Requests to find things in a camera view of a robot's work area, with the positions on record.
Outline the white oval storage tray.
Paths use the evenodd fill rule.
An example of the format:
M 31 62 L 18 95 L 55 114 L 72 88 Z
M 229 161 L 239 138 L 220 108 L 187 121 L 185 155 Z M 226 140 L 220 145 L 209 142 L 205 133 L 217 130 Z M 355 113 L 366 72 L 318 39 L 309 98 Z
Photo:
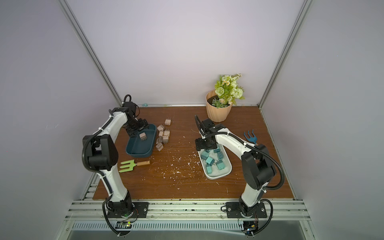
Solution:
M 201 152 L 202 151 L 207 151 L 209 152 L 209 157 L 215 159 L 215 163 L 212 165 L 212 173 L 211 174 L 208 174 L 207 171 L 206 171 L 206 162 L 205 160 L 202 160 L 201 159 Z M 218 156 L 217 156 L 217 153 L 218 152 L 222 152 L 224 154 L 224 158 L 222 160 L 219 160 Z M 201 150 L 201 151 L 198 151 L 198 154 L 199 154 L 199 158 L 200 158 L 200 161 L 201 161 L 201 164 L 202 164 L 202 167 L 203 167 L 203 171 L 206 175 L 206 177 L 209 179 L 209 180 L 217 180 L 217 179 L 220 179 L 220 178 L 223 178 L 227 175 L 229 175 L 231 172 L 232 172 L 232 164 L 229 160 L 229 157 L 225 151 L 225 148 L 222 146 L 222 145 L 218 145 L 218 147 L 214 150 Z M 224 164 L 226 165 L 226 168 L 219 171 L 217 166 L 216 166 L 216 162 L 217 161 L 223 161 Z

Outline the teal plug top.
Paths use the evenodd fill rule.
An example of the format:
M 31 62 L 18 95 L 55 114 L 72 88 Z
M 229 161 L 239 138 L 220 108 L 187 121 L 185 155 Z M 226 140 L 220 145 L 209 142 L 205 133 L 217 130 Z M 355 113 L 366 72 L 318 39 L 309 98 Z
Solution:
M 212 166 L 210 164 L 207 164 L 206 165 L 206 171 L 208 174 L 211 174 L 213 171 L 212 171 Z

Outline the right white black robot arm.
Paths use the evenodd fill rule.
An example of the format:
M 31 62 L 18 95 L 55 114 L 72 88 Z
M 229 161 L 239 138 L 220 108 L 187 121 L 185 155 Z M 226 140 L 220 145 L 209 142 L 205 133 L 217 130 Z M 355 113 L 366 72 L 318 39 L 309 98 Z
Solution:
M 286 176 L 283 168 L 273 159 L 264 145 L 256 145 L 241 139 L 222 124 L 215 125 L 211 119 L 200 121 L 195 115 L 200 138 L 195 140 L 196 150 L 214 150 L 220 145 L 234 153 L 242 163 L 246 187 L 236 208 L 226 204 L 225 213 L 239 212 L 247 220 L 243 222 L 242 232 L 254 237 L 271 222 L 274 214 L 273 203 L 262 196 L 268 190 L 280 189 Z

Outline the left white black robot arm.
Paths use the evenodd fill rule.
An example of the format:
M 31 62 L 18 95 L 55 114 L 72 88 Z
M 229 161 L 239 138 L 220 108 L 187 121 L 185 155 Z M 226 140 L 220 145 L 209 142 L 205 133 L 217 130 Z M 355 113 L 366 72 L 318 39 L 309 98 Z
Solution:
M 103 181 L 108 197 L 102 203 L 103 217 L 108 227 L 118 238 L 126 237 L 129 231 L 120 231 L 111 224 L 108 213 L 123 216 L 127 220 L 138 210 L 132 203 L 129 191 L 124 186 L 117 167 L 119 153 L 115 141 L 121 128 L 129 137 L 138 137 L 148 127 L 148 122 L 138 119 L 139 106 L 126 95 L 122 106 L 109 110 L 108 120 L 92 135 L 83 137 L 82 163 L 87 171 L 96 173 Z

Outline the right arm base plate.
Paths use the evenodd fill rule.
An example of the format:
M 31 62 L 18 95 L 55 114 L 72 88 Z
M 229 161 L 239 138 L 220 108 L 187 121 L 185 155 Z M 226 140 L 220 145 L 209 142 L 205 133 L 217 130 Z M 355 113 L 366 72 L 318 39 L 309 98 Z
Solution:
M 256 203 L 253 207 L 239 202 L 226 202 L 225 213 L 228 218 L 267 218 L 267 210 L 264 203 Z

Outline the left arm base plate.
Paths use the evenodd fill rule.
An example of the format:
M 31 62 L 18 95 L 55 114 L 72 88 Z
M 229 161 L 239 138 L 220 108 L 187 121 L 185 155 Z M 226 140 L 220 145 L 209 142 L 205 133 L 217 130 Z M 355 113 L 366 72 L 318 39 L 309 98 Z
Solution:
M 110 203 L 107 216 L 108 218 L 114 219 L 144 219 L 147 217 L 148 210 L 149 202 L 132 202 L 131 205 L 123 203 Z

